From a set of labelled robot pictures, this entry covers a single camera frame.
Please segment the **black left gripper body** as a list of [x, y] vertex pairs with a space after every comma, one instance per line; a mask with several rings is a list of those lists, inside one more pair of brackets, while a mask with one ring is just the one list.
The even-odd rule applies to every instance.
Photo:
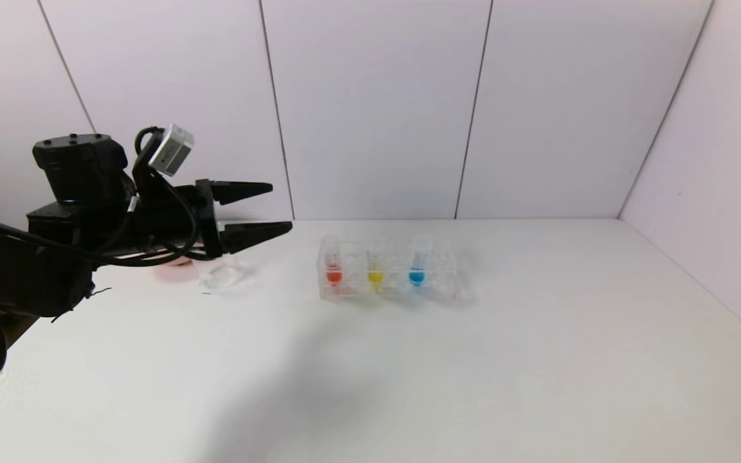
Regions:
[[174, 186], [157, 178], [142, 191], [133, 212], [132, 233], [138, 244], [173, 253], [185, 250], [191, 259], [217, 259], [223, 246], [209, 182]]

